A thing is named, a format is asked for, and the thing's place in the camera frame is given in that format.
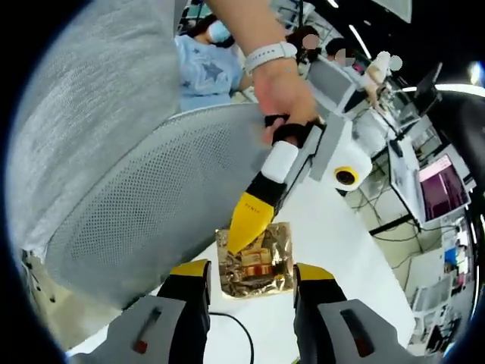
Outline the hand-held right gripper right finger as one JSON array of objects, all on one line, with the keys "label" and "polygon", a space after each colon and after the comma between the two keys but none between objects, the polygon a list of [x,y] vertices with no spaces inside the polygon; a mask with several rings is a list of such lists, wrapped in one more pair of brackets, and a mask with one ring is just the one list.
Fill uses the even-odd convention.
[{"label": "hand-held right gripper right finger", "polygon": [[439,363],[440,354],[415,356],[396,329],[362,301],[346,298],[323,268],[296,263],[294,332],[300,363]]}]

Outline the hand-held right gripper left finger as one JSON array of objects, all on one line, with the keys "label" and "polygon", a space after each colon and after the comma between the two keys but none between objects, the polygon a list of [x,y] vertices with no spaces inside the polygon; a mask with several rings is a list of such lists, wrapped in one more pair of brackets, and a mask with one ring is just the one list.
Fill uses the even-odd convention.
[{"label": "hand-held right gripper left finger", "polygon": [[156,295],[138,299],[108,326],[106,340],[71,363],[202,363],[210,328],[211,262],[171,270]]}]

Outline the person's left hand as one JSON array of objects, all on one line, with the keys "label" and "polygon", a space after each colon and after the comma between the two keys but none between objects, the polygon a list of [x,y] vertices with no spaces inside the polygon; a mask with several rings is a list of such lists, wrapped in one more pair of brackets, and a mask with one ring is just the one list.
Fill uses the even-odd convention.
[{"label": "person's left hand", "polygon": [[311,90],[299,75],[293,58],[264,63],[252,72],[255,96],[265,115],[287,115],[291,124],[306,125],[318,119]]}]

